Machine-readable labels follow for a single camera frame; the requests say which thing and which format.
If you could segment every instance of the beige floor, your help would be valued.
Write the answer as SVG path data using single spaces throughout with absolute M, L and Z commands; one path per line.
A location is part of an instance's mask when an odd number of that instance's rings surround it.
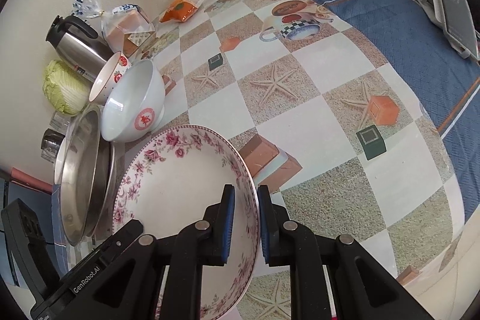
M 480 289 L 480 208 L 465 225 L 453 259 L 438 272 L 444 253 L 405 288 L 435 320 L 458 320 Z

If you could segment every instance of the stainless steel bowl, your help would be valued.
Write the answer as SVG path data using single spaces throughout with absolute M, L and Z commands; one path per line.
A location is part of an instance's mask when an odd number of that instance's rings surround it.
M 65 236 L 73 246 L 93 231 L 107 190 L 110 144 L 100 136 L 100 118 L 97 105 L 84 110 L 65 155 L 60 210 Z

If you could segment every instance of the floral plate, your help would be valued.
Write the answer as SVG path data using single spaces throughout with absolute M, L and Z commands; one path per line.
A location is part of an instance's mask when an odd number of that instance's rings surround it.
M 214 131 L 184 125 L 149 141 L 131 162 L 118 189 L 113 232 L 139 219 L 156 238 L 176 235 L 219 203 L 235 186 L 230 257 L 203 268 L 201 318 L 214 320 L 239 302 L 253 273 L 259 243 L 259 207 L 249 171 L 232 145 Z M 159 298 L 159 313 L 162 292 Z

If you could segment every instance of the metal screw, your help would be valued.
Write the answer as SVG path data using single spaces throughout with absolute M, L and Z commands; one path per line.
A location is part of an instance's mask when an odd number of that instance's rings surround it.
M 152 235 L 142 235 L 138 239 L 138 243 L 141 246 L 149 246 L 150 244 L 153 243 L 153 236 Z
M 283 227 L 287 231 L 295 231 L 298 228 L 298 224 L 295 221 L 285 221 Z
M 195 223 L 195 228 L 199 231 L 204 231 L 205 229 L 208 229 L 209 226 L 210 223 L 207 220 L 200 220 Z
M 352 235 L 349 234 L 341 234 L 340 241 L 343 244 L 352 244 L 354 242 L 354 238 L 352 237 Z

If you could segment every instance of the pink flower pattern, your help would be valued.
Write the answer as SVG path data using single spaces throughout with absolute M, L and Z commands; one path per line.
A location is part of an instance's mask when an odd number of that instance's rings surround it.
M 239 167 L 234 155 L 235 151 L 228 144 L 221 142 L 211 131 L 207 132 L 205 128 L 195 127 L 196 134 L 191 133 L 189 136 L 185 133 L 179 133 L 180 128 L 170 129 L 152 139 L 148 144 L 149 149 L 141 151 L 137 156 L 139 157 L 143 153 L 142 159 L 136 160 L 133 164 L 134 179 L 132 180 L 129 175 L 125 175 L 122 179 L 113 215 L 114 232 L 135 217 L 132 211 L 127 210 L 127 201 L 137 202 L 143 175 L 152 174 L 152 165 L 166 161 L 169 158 L 168 154 L 172 151 L 174 151 L 174 157 L 183 158 L 192 148 L 201 151 L 204 143 L 206 143 L 214 149 L 215 154 L 222 156 L 222 167 L 228 167 L 235 174 L 237 188 L 251 188 L 250 177 L 246 167 L 244 165 Z M 227 153 L 225 153 L 224 145 L 228 149 Z M 252 238 L 256 242 L 258 240 L 258 210 L 254 206 L 254 195 L 249 196 L 243 193 L 243 201 L 244 212 L 247 216 L 245 233 L 248 238 Z M 216 320 L 237 301 L 253 272 L 256 253 L 256 246 L 252 246 L 248 254 L 242 253 L 242 259 L 238 265 L 238 273 L 232 282 L 229 292 L 222 298 L 215 295 L 210 304 L 202 304 L 201 318 L 209 317 L 212 320 Z M 160 305 L 161 297 L 159 298 L 155 318 L 158 318 Z

